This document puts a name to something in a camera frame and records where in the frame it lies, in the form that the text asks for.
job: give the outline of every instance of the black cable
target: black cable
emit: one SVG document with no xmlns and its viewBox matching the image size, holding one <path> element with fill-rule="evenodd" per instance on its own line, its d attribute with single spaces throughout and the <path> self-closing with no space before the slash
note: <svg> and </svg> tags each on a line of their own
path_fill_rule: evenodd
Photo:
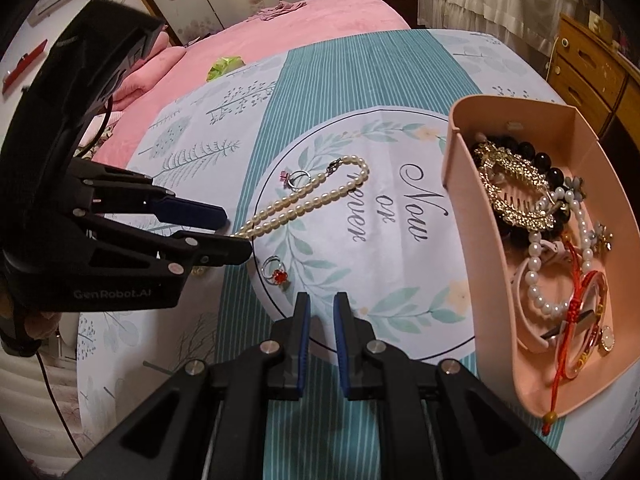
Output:
<svg viewBox="0 0 640 480">
<path fill-rule="evenodd" d="M 95 137 L 91 139 L 91 142 L 89 142 L 82 150 L 80 150 L 80 152 L 76 156 L 80 158 L 84 157 L 87 153 L 89 153 L 89 150 L 91 150 L 91 148 L 95 146 L 96 142 L 100 140 L 100 137 L 102 137 L 102 134 L 104 133 L 105 129 L 107 128 L 107 124 L 109 123 L 109 117 L 111 117 L 112 109 L 113 96 L 109 96 L 109 100 L 107 101 L 107 111 L 104 114 L 104 119 L 102 120 L 102 124 L 98 129 L 98 133 L 95 134 Z"/>
<path fill-rule="evenodd" d="M 49 397 L 51 397 L 51 402 L 53 402 L 53 406 L 55 407 L 56 411 L 58 412 L 58 416 L 60 418 L 60 422 L 62 422 L 62 425 L 65 427 L 66 434 L 68 434 L 69 440 L 71 441 L 71 444 L 74 445 L 74 448 L 76 448 L 76 453 L 78 453 L 78 456 L 80 457 L 80 460 L 82 460 L 84 458 L 84 456 L 82 456 L 82 453 L 80 451 L 80 448 L 78 447 L 78 444 L 76 444 L 76 441 L 72 437 L 71 431 L 69 431 L 69 427 L 65 422 L 65 418 L 62 416 L 62 412 L 60 412 L 60 408 L 58 407 L 58 403 L 56 402 L 56 399 L 53 396 L 53 392 L 51 391 L 51 386 L 49 385 L 49 379 L 47 378 L 47 371 L 44 369 L 44 363 L 42 362 L 42 357 L 40 356 L 40 352 L 36 352 L 36 357 L 38 358 L 38 362 L 40 363 L 40 369 L 42 370 L 42 377 L 44 378 L 45 386 L 47 387 L 47 391 L 49 392 Z"/>
</svg>

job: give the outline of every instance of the drawer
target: drawer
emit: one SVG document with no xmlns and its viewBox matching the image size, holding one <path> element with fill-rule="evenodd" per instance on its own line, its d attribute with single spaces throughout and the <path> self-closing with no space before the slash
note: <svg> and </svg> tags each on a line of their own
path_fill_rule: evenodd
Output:
<svg viewBox="0 0 640 480">
<path fill-rule="evenodd" d="M 626 73 L 604 48 L 583 31 L 561 20 L 556 52 L 596 89 L 610 108 L 615 106 Z"/>
<path fill-rule="evenodd" d="M 568 105 L 578 108 L 593 131 L 602 133 L 610 108 L 596 91 L 562 57 L 556 56 L 551 66 L 549 84 Z"/>
<path fill-rule="evenodd" d="M 616 115 L 640 148 L 640 87 L 631 78 L 626 84 Z"/>
</svg>

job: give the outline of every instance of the wooden dresser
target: wooden dresser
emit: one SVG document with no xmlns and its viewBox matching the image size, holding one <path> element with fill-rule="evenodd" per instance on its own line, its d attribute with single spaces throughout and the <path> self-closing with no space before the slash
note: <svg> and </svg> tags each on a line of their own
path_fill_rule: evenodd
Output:
<svg viewBox="0 0 640 480">
<path fill-rule="evenodd" d="M 640 71 L 562 15 L 548 82 L 600 137 L 640 223 Z"/>
</svg>

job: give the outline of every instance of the blue gripper pad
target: blue gripper pad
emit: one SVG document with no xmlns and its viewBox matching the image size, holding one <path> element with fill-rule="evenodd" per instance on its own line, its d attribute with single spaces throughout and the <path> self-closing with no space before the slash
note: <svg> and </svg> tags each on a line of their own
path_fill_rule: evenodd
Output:
<svg viewBox="0 0 640 480">
<path fill-rule="evenodd" d="M 226 225 L 226 212 L 217 205 L 166 196 L 150 204 L 150 212 L 167 224 L 217 231 Z"/>
<path fill-rule="evenodd" d="M 338 370 L 340 371 L 340 387 L 345 397 L 349 397 L 351 384 L 349 380 L 349 359 L 347 357 L 347 341 L 344 334 L 344 325 L 340 316 L 340 304 L 338 295 L 334 296 L 334 332 L 335 348 L 338 353 Z"/>
<path fill-rule="evenodd" d="M 306 296 L 305 317 L 300 338 L 300 358 L 298 360 L 298 394 L 302 397 L 306 381 L 306 364 L 309 355 L 309 327 L 311 326 L 311 300 Z"/>
</svg>

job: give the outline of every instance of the striped teal fabric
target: striped teal fabric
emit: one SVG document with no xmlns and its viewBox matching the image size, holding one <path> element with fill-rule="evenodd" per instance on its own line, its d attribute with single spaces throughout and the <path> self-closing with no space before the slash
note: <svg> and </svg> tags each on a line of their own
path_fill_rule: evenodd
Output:
<svg viewBox="0 0 640 480">
<path fill-rule="evenodd" d="M 426 30 L 376 32 L 291 50 L 258 133 L 234 229 L 243 223 L 270 162 L 312 126 L 377 105 L 448 114 L 457 99 L 474 93 L 479 93 L 475 83 Z M 221 301 L 219 361 L 265 339 L 271 325 L 244 267 L 226 268 Z M 467 360 L 475 368 L 475 358 Z M 345 401 L 337 368 L 310 357 L 305 397 L 297 403 L 271 403 L 264 478 L 379 477 L 375 404 Z"/>
</svg>

